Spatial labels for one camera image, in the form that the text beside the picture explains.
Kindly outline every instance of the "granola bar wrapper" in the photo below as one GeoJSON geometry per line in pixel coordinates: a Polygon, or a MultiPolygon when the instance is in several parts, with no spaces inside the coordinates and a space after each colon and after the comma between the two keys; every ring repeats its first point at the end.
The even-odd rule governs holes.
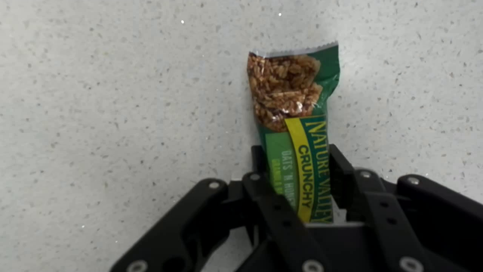
{"type": "Polygon", "coordinates": [[[249,54],[248,78],[275,191],[304,223],[332,223],[326,103],[340,81],[339,46],[249,54]]]}

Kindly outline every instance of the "white countertop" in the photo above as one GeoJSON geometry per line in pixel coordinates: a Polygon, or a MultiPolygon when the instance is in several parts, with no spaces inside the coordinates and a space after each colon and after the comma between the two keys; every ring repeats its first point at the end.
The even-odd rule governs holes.
{"type": "MultiPolygon", "coordinates": [[[[248,52],[335,40],[331,143],[483,202],[483,2],[0,0],[0,271],[109,271],[249,171],[248,52]]],[[[246,255],[239,233],[206,271],[246,255]]]]}

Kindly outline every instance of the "nature valley logo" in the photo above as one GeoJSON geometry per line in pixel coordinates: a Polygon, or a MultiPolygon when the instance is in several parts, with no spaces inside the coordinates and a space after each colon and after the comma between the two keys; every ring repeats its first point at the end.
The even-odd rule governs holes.
{"type": "Polygon", "coordinates": [[[286,123],[298,159],[299,217],[304,223],[331,223],[328,123],[320,117],[286,123]]]}

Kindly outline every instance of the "countertop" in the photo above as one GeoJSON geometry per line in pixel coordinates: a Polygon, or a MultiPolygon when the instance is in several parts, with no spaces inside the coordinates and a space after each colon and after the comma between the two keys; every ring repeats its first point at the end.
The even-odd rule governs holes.
{"type": "Polygon", "coordinates": [[[477,0],[0,0],[0,268],[109,271],[197,182],[248,173],[249,51],[339,41],[331,143],[483,202],[482,34],[477,0]]]}

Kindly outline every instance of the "bolt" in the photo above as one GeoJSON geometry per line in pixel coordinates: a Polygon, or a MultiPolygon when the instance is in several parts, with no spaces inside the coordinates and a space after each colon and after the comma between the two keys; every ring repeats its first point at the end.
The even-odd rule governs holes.
{"type": "Polygon", "coordinates": [[[411,185],[420,185],[420,180],[419,180],[417,177],[409,177],[408,182],[409,182],[411,185]]]}
{"type": "Polygon", "coordinates": [[[399,262],[399,267],[405,272],[425,272],[423,264],[414,258],[402,258],[402,261],[399,262]]]}
{"type": "Polygon", "coordinates": [[[304,262],[302,271],[304,272],[323,272],[323,267],[317,261],[307,261],[307,262],[304,262]]]}
{"type": "Polygon", "coordinates": [[[209,187],[210,187],[210,190],[218,190],[218,188],[221,188],[221,183],[212,182],[209,187]]]}
{"type": "Polygon", "coordinates": [[[364,179],[372,179],[372,173],[369,173],[369,171],[363,171],[361,176],[363,176],[364,179]]]}
{"type": "Polygon", "coordinates": [[[148,264],[144,261],[133,262],[129,268],[127,272],[147,272],[148,271],[148,264]]]}
{"type": "Polygon", "coordinates": [[[262,180],[262,177],[257,173],[254,173],[254,174],[251,174],[251,180],[259,182],[259,180],[262,180]]]}

